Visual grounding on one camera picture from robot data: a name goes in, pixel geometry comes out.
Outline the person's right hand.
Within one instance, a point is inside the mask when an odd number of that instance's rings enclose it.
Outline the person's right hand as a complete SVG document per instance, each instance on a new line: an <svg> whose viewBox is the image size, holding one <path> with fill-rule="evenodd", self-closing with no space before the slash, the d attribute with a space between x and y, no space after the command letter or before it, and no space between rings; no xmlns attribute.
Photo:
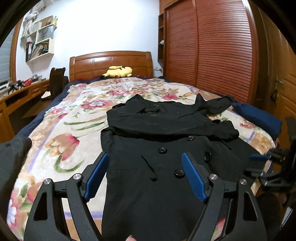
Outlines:
<svg viewBox="0 0 296 241"><path fill-rule="evenodd" d="M283 209L285 207L285 203L287 202L287 193L283 192L274 192L275 203L280 208Z"/></svg>

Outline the person's left hand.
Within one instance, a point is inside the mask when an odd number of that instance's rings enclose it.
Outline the person's left hand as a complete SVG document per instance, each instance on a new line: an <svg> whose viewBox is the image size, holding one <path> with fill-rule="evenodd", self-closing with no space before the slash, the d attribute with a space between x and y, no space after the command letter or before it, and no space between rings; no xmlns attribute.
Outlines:
<svg viewBox="0 0 296 241"><path fill-rule="evenodd" d="M125 241L136 241L136 239L130 235Z"/></svg>

